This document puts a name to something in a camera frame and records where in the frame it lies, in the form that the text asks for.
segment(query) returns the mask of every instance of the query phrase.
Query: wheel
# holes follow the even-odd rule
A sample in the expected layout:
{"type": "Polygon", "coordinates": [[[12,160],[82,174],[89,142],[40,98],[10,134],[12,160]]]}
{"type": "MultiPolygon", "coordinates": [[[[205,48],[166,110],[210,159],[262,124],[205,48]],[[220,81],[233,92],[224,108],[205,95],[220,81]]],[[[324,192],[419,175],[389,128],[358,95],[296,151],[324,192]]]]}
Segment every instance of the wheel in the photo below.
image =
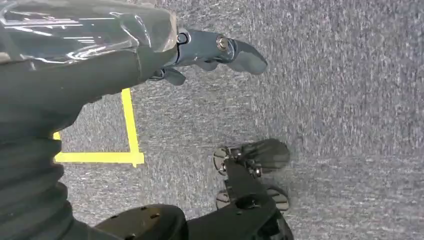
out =
{"type": "Polygon", "coordinates": [[[218,147],[213,153],[213,165],[219,174],[226,176],[224,161],[228,158],[228,148],[225,146],[218,147]]]}
{"type": "Polygon", "coordinates": [[[282,169],[290,161],[289,148],[275,138],[243,144],[241,154],[246,159],[254,160],[263,173],[282,169]]]}
{"type": "Polygon", "coordinates": [[[216,195],[216,209],[222,209],[230,204],[230,197],[227,190],[221,190],[216,195]]]}
{"type": "Polygon", "coordinates": [[[289,198],[287,193],[283,189],[274,185],[266,185],[266,192],[275,201],[275,206],[281,214],[284,214],[289,210],[289,198]]]}
{"type": "MultiPolygon", "coordinates": [[[[274,185],[265,185],[266,192],[275,201],[276,208],[283,215],[290,208],[289,199],[287,194],[281,188],[274,185]]],[[[230,197],[227,190],[221,190],[216,195],[216,209],[222,209],[230,204],[230,197]]]]}

